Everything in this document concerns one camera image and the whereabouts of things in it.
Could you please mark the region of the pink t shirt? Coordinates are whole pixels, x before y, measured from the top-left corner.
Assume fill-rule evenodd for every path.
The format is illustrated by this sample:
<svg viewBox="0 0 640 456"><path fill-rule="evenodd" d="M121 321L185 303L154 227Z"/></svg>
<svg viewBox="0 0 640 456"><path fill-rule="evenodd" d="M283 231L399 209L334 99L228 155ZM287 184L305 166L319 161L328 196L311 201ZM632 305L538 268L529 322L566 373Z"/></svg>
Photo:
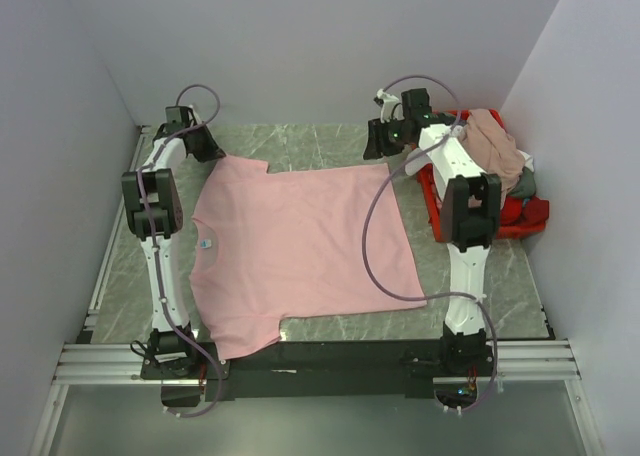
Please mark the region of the pink t shirt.
<svg viewBox="0 0 640 456"><path fill-rule="evenodd" d="M280 339L280 324L404 310L423 293L384 164L270 173L219 161L193 214L190 275L218 354L235 359Z"/></svg>

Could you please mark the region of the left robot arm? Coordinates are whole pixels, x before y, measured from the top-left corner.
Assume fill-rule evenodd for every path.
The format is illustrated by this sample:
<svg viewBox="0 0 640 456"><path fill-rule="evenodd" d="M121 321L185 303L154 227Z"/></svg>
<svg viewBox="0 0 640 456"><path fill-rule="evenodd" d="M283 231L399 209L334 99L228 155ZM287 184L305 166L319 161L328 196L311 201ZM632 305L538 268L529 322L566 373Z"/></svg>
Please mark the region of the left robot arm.
<svg viewBox="0 0 640 456"><path fill-rule="evenodd" d="M220 363L196 342L183 299L178 245L184 213L174 171L188 157L207 163L226 153L193 107L176 103L165 116L147 159L121 177L127 225L143 250L152 299L149 337L133 341L130 350L153 379L204 377L209 369L222 377Z"/></svg>

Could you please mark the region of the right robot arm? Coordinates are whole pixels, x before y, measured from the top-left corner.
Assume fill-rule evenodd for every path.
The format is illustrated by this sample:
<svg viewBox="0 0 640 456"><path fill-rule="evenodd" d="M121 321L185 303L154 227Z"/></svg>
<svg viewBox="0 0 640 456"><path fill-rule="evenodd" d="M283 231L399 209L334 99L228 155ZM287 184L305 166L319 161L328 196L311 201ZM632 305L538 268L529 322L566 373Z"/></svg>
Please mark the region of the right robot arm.
<svg viewBox="0 0 640 456"><path fill-rule="evenodd" d="M404 171L431 165L438 180L440 234L450 260L439 363L447 373L460 375L491 355L481 304L486 261L500 226L501 181L473 161L460 141L458 116L434 112L426 89L400 96L381 89L374 101L380 115L368 123L364 159L396 155L412 146Z"/></svg>

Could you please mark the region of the white t shirt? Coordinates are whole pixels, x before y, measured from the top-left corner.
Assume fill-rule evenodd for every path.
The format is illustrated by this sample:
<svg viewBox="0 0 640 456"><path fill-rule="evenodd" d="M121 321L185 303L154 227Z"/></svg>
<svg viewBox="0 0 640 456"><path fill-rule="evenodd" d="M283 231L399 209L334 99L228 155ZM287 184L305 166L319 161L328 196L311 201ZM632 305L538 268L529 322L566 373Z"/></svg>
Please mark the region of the white t shirt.
<svg viewBox="0 0 640 456"><path fill-rule="evenodd" d="M469 152L464 147L445 147L424 155L421 155L419 148L413 150L407 156L403 172L407 176L414 176L429 164L432 165L438 185L446 185L456 176L471 179L488 175L496 177L500 187L507 192L518 184L526 170L535 171L533 156L518 149L502 155L495 151L478 153Z"/></svg>

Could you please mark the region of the red plastic bin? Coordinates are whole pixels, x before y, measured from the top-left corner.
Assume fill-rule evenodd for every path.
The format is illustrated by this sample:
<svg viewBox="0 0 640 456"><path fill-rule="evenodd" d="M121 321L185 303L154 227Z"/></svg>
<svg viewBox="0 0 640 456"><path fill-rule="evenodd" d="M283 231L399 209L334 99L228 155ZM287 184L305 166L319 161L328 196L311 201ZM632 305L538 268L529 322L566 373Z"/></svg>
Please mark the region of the red plastic bin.
<svg viewBox="0 0 640 456"><path fill-rule="evenodd" d="M543 231L550 203L536 195L533 157L517 148L498 111L464 110L461 117L471 124L471 134L462 137L465 149L481 167L496 171L507 184L497 237L523 239Z"/></svg>

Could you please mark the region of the beige t shirt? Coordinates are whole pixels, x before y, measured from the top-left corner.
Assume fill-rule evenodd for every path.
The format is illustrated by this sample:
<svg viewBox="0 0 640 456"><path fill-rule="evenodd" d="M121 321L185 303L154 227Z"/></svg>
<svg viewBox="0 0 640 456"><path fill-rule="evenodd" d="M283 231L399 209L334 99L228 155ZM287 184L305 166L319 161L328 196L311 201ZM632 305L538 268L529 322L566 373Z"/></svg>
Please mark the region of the beige t shirt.
<svg viewBox="0 0 640 456"><path fill-rule="evenodd" d="M500 178L503 196L517 185L525 159L517 149L514 138L489 110L473 109L469 112L460 142L478 166Z"/></svg>

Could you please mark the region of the red garment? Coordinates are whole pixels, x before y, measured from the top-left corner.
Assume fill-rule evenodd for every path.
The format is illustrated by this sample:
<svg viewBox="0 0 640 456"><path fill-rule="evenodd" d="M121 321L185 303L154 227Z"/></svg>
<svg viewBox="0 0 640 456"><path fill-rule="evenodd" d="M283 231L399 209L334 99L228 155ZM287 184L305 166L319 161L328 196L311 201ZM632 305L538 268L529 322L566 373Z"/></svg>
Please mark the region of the red garment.
<svg viewBox="0 0 640 456"><path fill-rule="evenodd" d="M501 210L499 239L524 239L542 232L550 216L550 202L537 196L524 200L509 196Z"/></svg>

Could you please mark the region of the black base beam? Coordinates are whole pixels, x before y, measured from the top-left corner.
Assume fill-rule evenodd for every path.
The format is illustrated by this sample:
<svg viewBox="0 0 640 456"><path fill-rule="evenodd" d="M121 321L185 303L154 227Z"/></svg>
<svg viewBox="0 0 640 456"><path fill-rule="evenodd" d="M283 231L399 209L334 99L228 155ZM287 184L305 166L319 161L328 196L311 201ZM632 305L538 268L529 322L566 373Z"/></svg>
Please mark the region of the black base beam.
<svg viewBox="0 0 640 456"><path fill-rule="evenodd" d="M176 387L194 380L212 401L239 398L403 395L434 399L438 378L489 377L495 351L486 345L472 350L443 339L279 342L253 355L227 361L221 372L204 361L184 370L145 363L144 381Z"/></svg>

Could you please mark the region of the aluminium frame rail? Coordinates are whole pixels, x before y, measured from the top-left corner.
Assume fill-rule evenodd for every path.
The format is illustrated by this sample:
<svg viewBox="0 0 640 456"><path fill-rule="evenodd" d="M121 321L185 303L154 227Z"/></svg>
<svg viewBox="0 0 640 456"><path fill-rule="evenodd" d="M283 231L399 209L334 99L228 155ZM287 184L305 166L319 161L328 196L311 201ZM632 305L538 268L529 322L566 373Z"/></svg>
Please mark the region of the aluminium frame rail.
<svg viewBox="0 0 640 456"><path fill-rule="evenodd" d="M164 382L144 381L140 373L143 359L133 354L125 344L95 344L90 337L98 323L104 318L104 305L117 296L114 278L118 263L124 259L124 244L129 231L125 227L125 216L119 212L105 251L98 279L89 304L82 331L74 344L64 346L51 384L49 399L37 437L30 450L33 455L49 455L52 452L56 433L70 391L75 386L125 386L195 388L194 380L180 381L176 387ZM411 339L403 336L397 339L365 340L354 336L344 336L342 340L326 338L322 341L297 341L294 333L299 329L296 323L285 326L284 342L336 342L336 341L389 341L389 340L429 340ZM496 391L502 391L505 382L562 382L570 384L580 377L575 357L566 340L558 340L553 335L544 339L511 338L497 343L498 352L494 356L496 377L478 376L478 381L493 381ZM438 378L434 385L463 384L464 379Z"/></svg>

